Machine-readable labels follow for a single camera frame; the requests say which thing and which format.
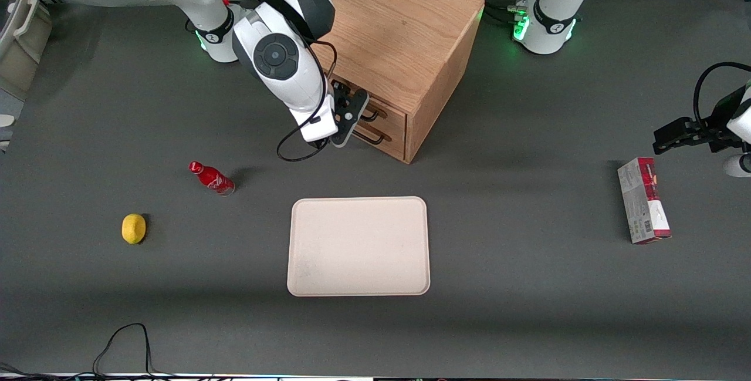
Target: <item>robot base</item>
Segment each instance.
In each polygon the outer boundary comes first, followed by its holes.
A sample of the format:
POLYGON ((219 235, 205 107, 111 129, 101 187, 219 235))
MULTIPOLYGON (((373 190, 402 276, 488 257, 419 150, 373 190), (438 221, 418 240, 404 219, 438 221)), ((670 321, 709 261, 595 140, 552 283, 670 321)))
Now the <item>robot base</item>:
MULTIPOLYGON (((537 0, 517 1, 516 8, 532 10, 537 0)), ((524 11, 517 14, 518 22, 514 26, 514 41, 521 43, 526 49, 540 55, 549 55, 558 52, 563 44, 571 39, 576 20, 568 28, 561 25, 560 33, 547 33, 547 28, 537 20, 534 12, 524 11)))

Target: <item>yellow lemon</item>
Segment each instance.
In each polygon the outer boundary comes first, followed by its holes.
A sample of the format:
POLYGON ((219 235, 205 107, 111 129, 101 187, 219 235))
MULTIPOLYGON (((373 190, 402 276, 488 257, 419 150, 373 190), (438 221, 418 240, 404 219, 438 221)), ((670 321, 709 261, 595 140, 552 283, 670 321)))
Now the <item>yellow lemon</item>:
POLYGON ((123 239, 129 244, 139 244, 146 236, 146 221, 143 216, 131 214, 123 220, 123 239))

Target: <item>wooden drawer cabinet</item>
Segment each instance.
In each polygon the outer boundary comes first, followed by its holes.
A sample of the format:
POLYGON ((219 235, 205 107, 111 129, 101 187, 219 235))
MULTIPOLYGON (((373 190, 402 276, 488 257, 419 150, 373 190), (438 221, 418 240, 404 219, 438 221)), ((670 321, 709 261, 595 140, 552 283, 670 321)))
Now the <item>wooden drawer cabinet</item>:
MULTIPOLYGON (((408 164, 464 76, 485 1, 332 1, 336 19, 323 41, 339 53, 333 79, 370 92, 365 117, 380 111, 356 132, 408 164)), ((313 49, 328 68, 330 49, 313 49)))

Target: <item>drawer handle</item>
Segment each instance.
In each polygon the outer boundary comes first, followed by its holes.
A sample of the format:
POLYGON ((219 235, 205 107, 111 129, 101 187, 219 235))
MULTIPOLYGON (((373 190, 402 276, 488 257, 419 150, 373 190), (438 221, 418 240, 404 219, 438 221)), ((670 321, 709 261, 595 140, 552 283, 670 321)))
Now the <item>drawer handle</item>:
POLYGON ((368 123, 374 122, 379 116, 381 116, 381 113, 379 111, 373 111, 373 115, 370 117, 360 116, 360 120, 368 123))
POLYGON ((365 140, 367 143, 370 143, 373 146, 378 146, 381 143, 383 143, 384 140, 386 140, 386 135, 385 134, 382 134, 381 137, 378 138, 378 140, 373 140, 373 139, 365 136, 364 134, 357 132, 357 130, 355 130, 354 132, 352 132, 352 134, 355 135, 355 136, 357 136, 357 137, 359 137, 359 138, 361 138, 362 140, 365 140))

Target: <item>red bottle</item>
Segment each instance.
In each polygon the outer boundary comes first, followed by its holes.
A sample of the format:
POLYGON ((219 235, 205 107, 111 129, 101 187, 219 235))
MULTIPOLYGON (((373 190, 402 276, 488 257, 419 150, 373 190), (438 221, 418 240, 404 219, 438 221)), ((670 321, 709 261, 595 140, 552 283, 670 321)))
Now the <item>red bottle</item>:
POLYGON ((198 161, 190 162, 190 170, 198 176, 201 183, 214 190, 221 196, 229 196, 234 192, 234 183, 214 167, 204 167, 198 161))

